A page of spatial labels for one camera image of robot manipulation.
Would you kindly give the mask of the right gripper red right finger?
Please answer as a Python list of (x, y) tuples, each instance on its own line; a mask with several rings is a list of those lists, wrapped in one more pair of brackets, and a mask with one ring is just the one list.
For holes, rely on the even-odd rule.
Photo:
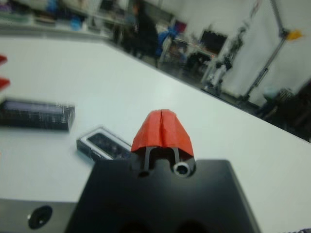
[(180, 123), (176, 113), (169, 109), (161, 110), (161, 146), (177, 148), (182, 151), (183, 159), (193, 159), (194, 152), (190, 136)]

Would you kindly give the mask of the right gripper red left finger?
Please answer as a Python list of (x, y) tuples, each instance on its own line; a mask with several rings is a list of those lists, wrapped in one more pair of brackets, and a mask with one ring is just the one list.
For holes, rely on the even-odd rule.
[(162, 146), (160, 133), (161, 122), (161, 110), (150, 112), (132, 143), (131, 152), (138, 156), (138, 160), (141, 162), (141, 168), (145, 171), (149, 170), (151, 151)]

